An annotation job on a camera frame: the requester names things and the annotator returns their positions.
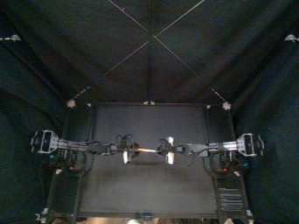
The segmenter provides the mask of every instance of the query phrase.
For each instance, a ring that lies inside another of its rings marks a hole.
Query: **metal bar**
[[[77,104],[85,105],[87,103],[92,103],[95,105],[107,105],[107,106],[141,106],[141,107],[148,107],[148,105],[144,105],[143,102],[103,102],[103,101],[76,101]],[[221,104],[213,103],[213,104],[207,104],[207,103],[165,103],[165,102],[157,102],[155,105],[151,105],[152,107],[204,107],[204,106],[221,106]]]
[[[71,216],[71,224],[76,224],[76,219],[77,219],[77,215],[80,211],[80,192],[81,192],[83,177],[84,177],[84,169],[81,169],[81,172],[79,175],[79,185],[77,185],[75,205],[73,205],[72,216]]]
[[[155,14],[155,0],[148,0],[148,26],[149,32],[147,35],[147,100],[151,101],[151,86],[152,86],[152,53],[153,53],[153,14]]]
[[[95,114],[96,114],[96,108],[95,108],[95,105],[91,104],[91,107],[89,107],[88,140],[92,139],[92,134],[93,134]]]

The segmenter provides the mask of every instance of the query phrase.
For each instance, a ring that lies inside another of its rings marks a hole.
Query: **black fabric wall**
[[[1,37],[10,28],[0,15]],[[29,133],[61,132],[64,106],[49,84],[24,44],[0,42],[0,223],[33,223],[44,207],[50,172],[30,153]]]
[[[281,42],[235,99],[237,133],[265,140],[264,156],[251,161],[247,193],[256,218],[269,223],[299,223],[297,61],[297,43]]]

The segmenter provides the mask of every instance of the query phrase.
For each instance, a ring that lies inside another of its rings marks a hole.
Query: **metal frame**
[[[140,105],[144,106],[143,104],[137,103],[137,104],[124,104],[124,103],[100,103],[100,105]],[[193,106],[193,107],[199,107],[201,106],[203,108],[203,114],[204,114],[204,127],[205,127],[205,139],[207,139],[207,144],[209,143],[211,140],[211,127],[209,127],[209,111],[207,110],[207,105],[208,104],[157,104],[156,106]],[[231,137],[235,137],[235,132],[232,129],[232,121],[231,121],[231,114],[229,111],[225,111],[228,119],[229,119],[229,130],[231,130]],[[91,114],[89,114],[89,126],[88,126],[88,137],[92,137],[92,131],[93,131],[93,119],[95,116],[95,109],[93,107],[91,107]],[[136,217],[137,215],[140,216],[140,214],[137,213],[83,213],[80,211],[80,191],[81,191],[81,186],[83,186],[83,182],[84,182],[84,172],[73,175],[73,178],[77,178],[77,190],[76,190],[76,195],[75,195],[75,203],[73,203],[73,207],[72,207],[72,211],[71,213],[58,213],[58,211],[52,211],[52,196],[54,193],[54,188],[57,185],[57,175],[53,173],[52,176],[52,183],[50,183],[50,193],[49,193],[49,198],[48,198],[48,203],[46,203],[46,207],[49,208],[49,214],[48,214],[48,220],[46,223],[52,222],[52,218],[53,217],[68,217],[71,224],[76,223],[76,218],[77,217],[96,217],[96,216],[101,216],[101,217],[127,217],[127,218],[132,218]],[[199,214],[189,214],[189,215],[183,215],[183,214],[173,214],[172,217],[169,217],[168,214],[163,214],[163,213],[153,213],[152,216],[159,217],[159,218],[195,218],[195,219],[219,219],[219,223],[224,223],[225,220],[228,218],[233,218],[233,219],[241,219],[243,221],[247,220],[248,218],[248,200],[247,200],[247,193],[245,193],[245,187],[244,187],[244,181],[243,181],[243,175],[237,176],[232,176],[233,178],[233,183],[231,185],[231,189],[239,189],[239,191],[241,192],[241,201],[243,201],[243,209],[241,211],[239,211],[237,213],[228,213],[228,212],[223,212],[221,211],[221,204],[220,204],[220,188],[223,186],[228,186],[229,185],[229,179],[212,179],[213,182],[213,190],[215,190],[215,205],[216,205],[216,209],[215,209],[215,213],[199,213]]]

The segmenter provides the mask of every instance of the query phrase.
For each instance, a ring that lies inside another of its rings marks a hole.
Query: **cable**
[[[191,167],[191,166],[192,166],[193,159],[195,159],[195,156],[196,156],[196,155],[200,155],[204,151],[208,151],[208,150],[209,150],[209,148],[208,148],[208,149],[204,149],[204,150],[200,150],[200,151],[196,152],[196,153],[192,153],[191,163],[189,163],[187,166],[180,165],[180,167],[183,167],[183,168],[188,168],[188,167]]]
[[[93,161],[95,161],[95,154],[91,154],[91,163],[89,163],[89,167],[85,170],[83,176],[85,176],[88,174],[88,172],[92,170],[92,166],[93,166]]]

